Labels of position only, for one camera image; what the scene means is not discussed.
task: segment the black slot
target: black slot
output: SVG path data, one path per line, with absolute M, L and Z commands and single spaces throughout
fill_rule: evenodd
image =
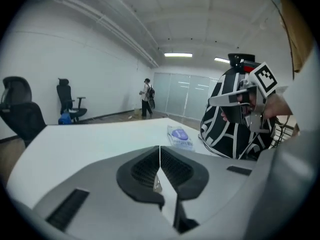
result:
M 242 174 L 242 175 L 246 175 L 246 176 L 249 176 L 252 172 L 252 170 L 250 170 L 250 169 L 241 168 L 241 167 L 237 167 L 237 166 L 229 166 L 227 168 L 227 170 L 230 172 L 234 172 L 234 173 Z
M 64 232 L 76 215 L 89 192 L 75 189 L 46 219 L 53 227 Z

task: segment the black vent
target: black vent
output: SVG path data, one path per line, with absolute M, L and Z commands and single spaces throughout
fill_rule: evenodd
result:
M 89 192 L 85 190 L 75 189 L 52 214 L 46 219 L 46 221 L 57 228 L 58 230 L 65 231 L 73 217 L 76 215 Z
M 163 148 L 161 149 L 161 169 L 176 191 L 180 185 L 190 180 L 194 174 L 194 170 L 190 165 L 174 157 Z
M 116 172 L 116 182 L 133 200 L 158 204 L 161 209 L 165 199 L 153 189 L 159 167 L 159 146 L 154 146 L 121 165 Z
M 242 167 L 237 167 L 237 166 L 229 166 L 227 168 L 228 171 L 230 172 L 234 172 L 234 173 L 237 173 L 237 174 L 242 174 L 242 175 L 246 175 L 246 176 L 249 176 L 252 172 L 252 170 L 250 169 L 246 169 L 246 168 L 242 168 Z
M 159 167 L 159 150 L 157 150 L 137 162 L 131 168 L 131 175 L 141 185 L 153 189 Z
M 180 201 L 197 198 L 209 181 L 208 170 L 200 163 L 162 146 L 161 169 L 165 173 Z

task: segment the fluorescent light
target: fluorescent light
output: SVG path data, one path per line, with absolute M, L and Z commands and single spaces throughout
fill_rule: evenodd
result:
M 189 57 L 192 58 L 192 53 L 165 53 L 166 57 Z
M 224 58 L 218 58 L 218 57 L 215 57 L 215 59 L 214 59 L 215 61 L 217 61 L 217 62 L 224 62 L 224 63 L 230 63 L 230 61 L 229 60 L 227 60 L 227 59 L 224 59 Z

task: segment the dark pants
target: dark pants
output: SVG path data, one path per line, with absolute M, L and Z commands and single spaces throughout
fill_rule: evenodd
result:
M 148 101 L 142 101 L 142 116 L 146 117 L 147 116 L 147 110 L 150 115 L 152 115 L 152 110 L 150 108 L 149 102 Z

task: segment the wooden floor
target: wooden floor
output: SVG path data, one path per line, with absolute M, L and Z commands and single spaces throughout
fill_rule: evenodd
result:
M 179 123 L 182 123 L 186 126 L 189 126 L 193 129 L 200 130 L 200 121 L 184 118 L 176 115 L 167 115 L 165 113 L 153 112 L 152 119 L 160 118 L 170 118 Z M 115 114 L 106 116 L 96 120 L 86 121 L 86 124 L 104 124 L 104 123 L 116 123 L 116 122 L 127 122 L 127 121 L 138 121 L 143 120 L 141 117 L 141 111 L 139 115 L 135 115 L 134 112 L 126 112 L 121 114 Z M 25 150 L 25 144 L 22 139 L 15 139 L 8 141 L 6 143 L 0 144 L 0 173 L 1 180 L 4 185 L 7 184 L 10 173 L 14 168 L 16 162 L 20 158 L 21 154 Z

